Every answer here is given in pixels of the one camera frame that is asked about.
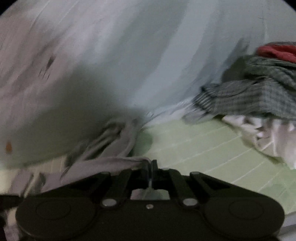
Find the grey zip hoodie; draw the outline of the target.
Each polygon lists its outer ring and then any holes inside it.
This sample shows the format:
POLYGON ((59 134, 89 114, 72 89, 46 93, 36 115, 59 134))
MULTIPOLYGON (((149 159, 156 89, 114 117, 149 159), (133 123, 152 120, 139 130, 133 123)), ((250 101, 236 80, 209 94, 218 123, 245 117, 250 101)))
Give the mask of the grey zip hoodie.
POLYGON ((59 172, 18 170, 8 194, 68 199, 94 194, 99 187, 96 178, 102 172, 117 175, 123 170, 149 167, 150 159, 130 155, 138 131, 136 120, 110 120, 98 134, 80 142, 67 155, 59 172))

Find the green checked bed sheet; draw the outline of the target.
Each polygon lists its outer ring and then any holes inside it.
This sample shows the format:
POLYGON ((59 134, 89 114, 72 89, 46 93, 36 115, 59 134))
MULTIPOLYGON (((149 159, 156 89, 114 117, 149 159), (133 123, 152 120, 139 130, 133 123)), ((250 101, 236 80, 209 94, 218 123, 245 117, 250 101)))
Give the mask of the green checked bed sheet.
MULTIPOLYGON (((1 137, 1 193, 8 194, 22 168, 59 172, 80 142, 94 137, 115 119, 79 128, 81 139, 73 133, 54 134, 50 125, 25 131, 22 137, 1 137)), ((136 121, 139 131, 131 156, 157 160, 160 168, 183 175, 195 171, 206 174, 271 197, 287 214, 295 212, 295 169, 247 144, 231 125, 218 119, 191 125, 179 120, 146 125, 136 121)))

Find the white garment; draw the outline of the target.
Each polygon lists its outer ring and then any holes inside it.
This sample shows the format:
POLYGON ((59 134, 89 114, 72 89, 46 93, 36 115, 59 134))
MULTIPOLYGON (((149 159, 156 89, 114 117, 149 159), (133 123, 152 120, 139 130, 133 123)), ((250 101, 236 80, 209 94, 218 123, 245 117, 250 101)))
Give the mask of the white garment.
POLYGON ((241 134, 243 140, 262 154, 295 169, 295 121, 226 115, 222 121, 241 134))

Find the light green carrot-print quilt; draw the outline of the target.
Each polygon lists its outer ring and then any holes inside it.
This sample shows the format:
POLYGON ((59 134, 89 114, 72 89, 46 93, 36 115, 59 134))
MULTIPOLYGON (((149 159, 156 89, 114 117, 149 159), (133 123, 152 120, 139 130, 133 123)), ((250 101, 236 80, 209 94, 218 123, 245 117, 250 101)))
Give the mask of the light green carrot-print quilt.
POLYGON ((64 154, 112 116, 183 108, 239 56, 293 40, 284 1, 15 1, 1 14, 1 167, 64 154))

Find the grey plaid shirt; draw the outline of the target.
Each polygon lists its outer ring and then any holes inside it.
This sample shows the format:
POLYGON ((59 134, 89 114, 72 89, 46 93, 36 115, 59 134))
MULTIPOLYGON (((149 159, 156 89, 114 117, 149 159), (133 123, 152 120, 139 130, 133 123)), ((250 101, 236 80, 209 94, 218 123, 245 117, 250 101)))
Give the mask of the grey plaid shirt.
POLYGON ((294 63, 248 56, 241 73, 241 79, 203 85, 184 121, 196 123, 225 115, 295 120, 294 63))

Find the red garment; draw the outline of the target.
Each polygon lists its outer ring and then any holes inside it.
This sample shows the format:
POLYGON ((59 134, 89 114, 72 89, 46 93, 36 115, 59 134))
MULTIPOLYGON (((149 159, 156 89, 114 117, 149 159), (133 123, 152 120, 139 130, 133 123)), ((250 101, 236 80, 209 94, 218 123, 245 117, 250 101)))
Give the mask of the red garment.
POLYGON ((295 53, 295 45, 265 45, 256 50, 258 56, 291 63, 296 63, 295 53))

